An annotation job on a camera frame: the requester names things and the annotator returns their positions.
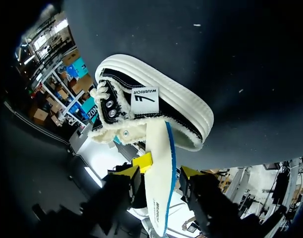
black cloth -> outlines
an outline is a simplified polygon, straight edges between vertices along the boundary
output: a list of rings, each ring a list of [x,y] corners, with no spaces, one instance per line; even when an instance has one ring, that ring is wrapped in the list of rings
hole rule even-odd
[[[260,0],[67,0],[89,72],[134,56],[212,108],[204,148],[178,165],[228,168],[303,155],[303,8]]]

window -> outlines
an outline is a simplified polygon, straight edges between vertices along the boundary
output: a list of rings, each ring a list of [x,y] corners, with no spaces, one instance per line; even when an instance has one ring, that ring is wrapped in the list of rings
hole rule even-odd
[[[46,41],[47,41],[47,38],[46,38],[45,35],[39,37],[39,38],[34,42],[34,48],[35,48],[35,50],[36,50],[36,51],[39,50],[40,47],[42,47],[43,44],[46,43]]]
[[[54,27],[55,34],[58,33],[59,31],[61,31],[62,29],[66,28],[67,26],[68,26],[68,21],[67,21],[67,19],[64,19],[63,21],[61,21],[58,25],[56,25]]]

equipment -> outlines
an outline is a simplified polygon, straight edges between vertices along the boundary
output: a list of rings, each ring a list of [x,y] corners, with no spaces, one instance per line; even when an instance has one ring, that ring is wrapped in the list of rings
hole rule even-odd
[[[65,207],[58,212],[45,214],[40,206],[33,211],[40,219],[35,235],[40,238],[93,237],[91,231],[98,225],[108,235],[117,229],[117,217],[132,207],[141,183],[139,166],[118,166],[104,177],[105,185],[87,203],[81,204],[81,215]],[[218,188],[219,181],[211,174],[202,174],[188,167],[181,167],[180,185],[183,199],[193,210],[196,225],[201,232],[212,238],[250,237],[261,238],[278,223],[286,212],[281,206],[265,223],[258,217],[238,216],[238,207],[226,198]]]

shoe label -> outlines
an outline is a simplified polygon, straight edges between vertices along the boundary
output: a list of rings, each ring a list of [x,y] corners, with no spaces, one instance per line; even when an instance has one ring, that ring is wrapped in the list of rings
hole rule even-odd
[[[158,88],[132,89],[131,111],[134,114],[159,113]]]

floor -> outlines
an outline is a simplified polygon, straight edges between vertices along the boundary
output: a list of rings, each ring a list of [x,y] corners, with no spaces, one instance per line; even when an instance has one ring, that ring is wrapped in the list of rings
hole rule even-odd
[[[0,224],[26,237],[37,223],[31,207],[44,211],[60,205],[79,214],[84,193],[68,179],[67,146],[34,130],[5,106],[0,114]],[[118,237],[139,237],[140,222],[130,214],[120,218]]]

